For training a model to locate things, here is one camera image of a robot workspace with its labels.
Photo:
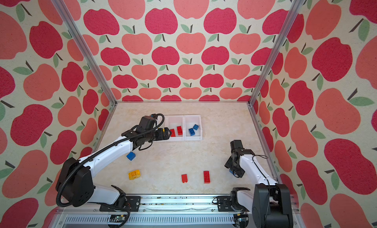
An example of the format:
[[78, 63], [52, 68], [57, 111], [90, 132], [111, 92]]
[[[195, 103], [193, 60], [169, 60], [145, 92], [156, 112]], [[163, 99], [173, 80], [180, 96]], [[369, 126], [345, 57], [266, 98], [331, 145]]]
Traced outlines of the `yellow double lego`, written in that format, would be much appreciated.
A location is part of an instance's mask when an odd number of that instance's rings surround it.
[[130, 172], [128, 174], [128, 176], [129, 176], [129, 180], [135, 180], [135, 179], [141, 177], [141, 172], [140, 172], [140, 170], [134, 170], [134, 171]]

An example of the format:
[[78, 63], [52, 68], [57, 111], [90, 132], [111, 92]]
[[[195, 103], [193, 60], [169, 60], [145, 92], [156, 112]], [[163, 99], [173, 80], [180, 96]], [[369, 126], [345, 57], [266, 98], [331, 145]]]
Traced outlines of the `right aluminium frame post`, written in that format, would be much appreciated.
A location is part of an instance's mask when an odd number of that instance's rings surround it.
[[274, 43], [274, 46], [272, 48], [272, 51], [270, 52], [270, 55], [267, 59], [266, 64], [264, 65], [261, 75], [259, 77], [259, 80], [257, 82], [256, 87], [253, 90], [252, 96], [248, 102], [248, 108], [251, 109], [253, 106], [255, 100], [258, 97], [258, 94], [260, 94], [261, 88], [263, 87], [264, 82], [267, 79], [268, 73], [272, 70], [272, 66], [276, 61], [276, 58], [280, 52], [280, 48], [283, 46], [285, 41], [288, 41], [287, 35], [290, 31], [290, 29], [293, 26], [293, 23], [302, 7], [302, 4], [304, 3], [304, 0], [293, 0], [293, 3], [291, 5], [290, 10], [288, 11], [287, 17], [282, 25], [282, 28], [277, 36], [277, 39]]

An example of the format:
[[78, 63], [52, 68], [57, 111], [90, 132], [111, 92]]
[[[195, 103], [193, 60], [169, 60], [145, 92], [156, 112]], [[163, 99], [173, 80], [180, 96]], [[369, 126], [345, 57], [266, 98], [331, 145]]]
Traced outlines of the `aluminium frame post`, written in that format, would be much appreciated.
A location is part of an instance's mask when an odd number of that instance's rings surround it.
[[288, 41], [287, 35], [290, 31], [290, 29], [293, 26], [293, 23], [302, 7], [302, 4], [304, 3], [304, 0], [293, 0], [293, 3], [291, 5], [290, 10], [288, 11], [287, 17], [282, 25], [282, 28], [277, 36], [277, 39], [274, 43], [274, 46], [272, 48], [272, 51], [270, 52], [270, 55], [267, 59], [266, 64], [264, 65], [261, 75], [259, 77], [259, 80], [257, 82], [256, 87], [253, 90], [252, 96], [248, 102], [248, 108], [251, 109], [253, 106], [255, 100], [258, 97], [258, 94], [260, 94], [261, 88], [263, 87], [264, 82], [267, 79], [268, 73], [272, 70], [272, 66], [276, 61], [276, 58], [280, 52], [280, 48], [283, 46], [285, 41]]
[[56, 8], [57, 12], [59, 13], [60, 17], [62, 18], [63, 22], [65, 23], [67, 30], [71, 33], [72, 38], [74, 39], [76, 45], [78, 46], [80, 52], [82, 53], [86, 63], [91, 68], [103, 92], [105, 93], [108, 100], [110, 101], [110, 105], [116, 106], [117, 100], [115, 99], [115, 96], [113, 92], [111, 91], [101, 69], [96, 63], [92, 55], [92, 52], [90, 51], [89, 46], [87, 45], [79, 29], [77, 28], [76, 23], [73, 17], [71, 16], [68, 7], [64, 3], [64, 0], [51, 0], [51, 1], [54, 7]]

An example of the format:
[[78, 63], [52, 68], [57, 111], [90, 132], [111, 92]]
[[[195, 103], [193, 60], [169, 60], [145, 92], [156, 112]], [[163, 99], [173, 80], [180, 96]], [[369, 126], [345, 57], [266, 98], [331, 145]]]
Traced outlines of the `aluminium front rail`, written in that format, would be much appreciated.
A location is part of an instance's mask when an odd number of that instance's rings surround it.
[[47, 228], [255, 228], [247, 212], [219, 212], [212, 200], [229, 194], [128, 194], [138, 212], [101, 212], [100, 205], [56, 208]]

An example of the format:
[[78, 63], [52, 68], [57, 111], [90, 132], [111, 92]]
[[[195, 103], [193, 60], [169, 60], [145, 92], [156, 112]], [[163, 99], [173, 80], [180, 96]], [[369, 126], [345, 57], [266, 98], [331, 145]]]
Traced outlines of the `red small lego bottom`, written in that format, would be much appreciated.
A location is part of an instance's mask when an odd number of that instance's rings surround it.
[[187, 183], [188, 182], [188, 175], [187, 174], [181, 175], [181, 180], [182, 180], [183, 183]]

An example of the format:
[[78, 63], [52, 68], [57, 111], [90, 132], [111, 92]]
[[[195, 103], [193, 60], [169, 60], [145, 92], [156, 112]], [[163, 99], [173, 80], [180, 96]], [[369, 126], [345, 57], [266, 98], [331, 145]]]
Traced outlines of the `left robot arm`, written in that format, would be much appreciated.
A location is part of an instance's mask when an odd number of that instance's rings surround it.
[[168, 140], [172, 132], [162, 127], [163, 114], [152, 114], [141, 118], [138, 125], [125, 131], [113, 143], [80, 159], [67, 159], [56, 184], [56, 204], [59, 207], [79, 207], [96, 203], [115, 211], [129, 211], [126, 194], [117, 186], [101, 186], [93, 182], [104, 168], [121, 156], [134, 150], [145, 150], [143, 145]]

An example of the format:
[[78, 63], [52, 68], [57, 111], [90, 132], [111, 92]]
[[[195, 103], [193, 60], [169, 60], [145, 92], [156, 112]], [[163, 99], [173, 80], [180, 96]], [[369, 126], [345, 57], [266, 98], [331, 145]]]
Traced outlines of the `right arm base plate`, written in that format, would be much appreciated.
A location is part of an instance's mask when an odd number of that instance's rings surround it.
[[236, 201], [231, 196], [217, 196], [212, 200], [219, 212], [247, 212], [248, 209]]

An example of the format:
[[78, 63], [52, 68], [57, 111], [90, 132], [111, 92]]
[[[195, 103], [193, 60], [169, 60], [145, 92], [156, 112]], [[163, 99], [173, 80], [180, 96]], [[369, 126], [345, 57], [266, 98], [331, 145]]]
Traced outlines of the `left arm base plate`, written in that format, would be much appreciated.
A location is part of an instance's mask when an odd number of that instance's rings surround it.
[[115, 204], [100, 204], [101, 212], [138, 212], [140, 206], [140, 196], [125, 196], [119, 198]]

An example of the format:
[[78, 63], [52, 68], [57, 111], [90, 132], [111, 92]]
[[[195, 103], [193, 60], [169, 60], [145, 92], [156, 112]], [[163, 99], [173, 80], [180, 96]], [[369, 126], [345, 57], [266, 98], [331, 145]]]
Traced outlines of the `red long lego bottom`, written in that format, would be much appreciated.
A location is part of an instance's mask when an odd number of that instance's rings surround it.
[[203, 172], [203, 177], [204, 177], [204, 183], [205, 184], [211, 183], [210, 172], [209, 171], [204, 171]]

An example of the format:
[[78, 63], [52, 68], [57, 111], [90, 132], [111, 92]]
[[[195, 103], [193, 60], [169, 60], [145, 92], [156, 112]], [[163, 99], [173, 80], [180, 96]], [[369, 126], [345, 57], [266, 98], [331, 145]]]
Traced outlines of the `white three-compartment bin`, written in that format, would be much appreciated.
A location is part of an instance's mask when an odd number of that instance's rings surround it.
[[[193, 128], [194, 125], [198, 125], [199, 129], [195, 130], [195, 135], [190, 136], [189, 128]], [[179, 136], [177, 133], [177, 127], [181, 126], [183, 135]], [[200, 115], [167, 115], [163, 127], [167, 127], [169, 130], [175, 130], [175, 137], [170, 137], [168, 141], [200, 141], [203, 139], [202, 122]]]

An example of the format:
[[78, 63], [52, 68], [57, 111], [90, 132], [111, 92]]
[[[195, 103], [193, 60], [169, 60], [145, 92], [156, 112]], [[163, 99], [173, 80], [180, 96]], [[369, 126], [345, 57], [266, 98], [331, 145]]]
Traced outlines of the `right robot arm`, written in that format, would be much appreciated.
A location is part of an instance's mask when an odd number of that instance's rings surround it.
[[225, 167], [234, 177], [247, 175], [254, 190], [235, 187], [231, 191], [232, 207], [251, 213], [257, 228], [292, 228], [294, 226], [289, 188], [279, 184], [260, 165], [257, 158], [267, 159], [243, 147], [241, 140], [230, 142], [231, 156]]

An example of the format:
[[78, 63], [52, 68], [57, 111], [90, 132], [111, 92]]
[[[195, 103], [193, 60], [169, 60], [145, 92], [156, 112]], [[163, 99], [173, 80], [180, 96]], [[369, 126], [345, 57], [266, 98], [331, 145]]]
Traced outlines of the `left aluminium frame post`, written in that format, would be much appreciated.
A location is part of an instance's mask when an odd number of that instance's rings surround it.
[[103, 92], [105, 93], [108, 100], [110, 101], [110, 105], [116, 106], [117, 100], [115, 99], [115, 96], [113, 92], [111, 91], [101, 69], [96, 63], [92, 55], [92, 52], [90, 51], [89, 46], [87, 45], [79, 29], [77, 28], [76, 23], [73, 17], [71, 16], [68, 7], [64, 3], [64, 0], [51, 0], [51, 1], [54, 7], [56, 8], [57, 12], [59, 13], [60, 17], [62, 18], [63, 22], [65, 23], [67, 30], [71, 33], [72, 38], [74, 39], [76, 45], [78, 46], [80, 52], [82, 53], [86, 63], [91, 68]]

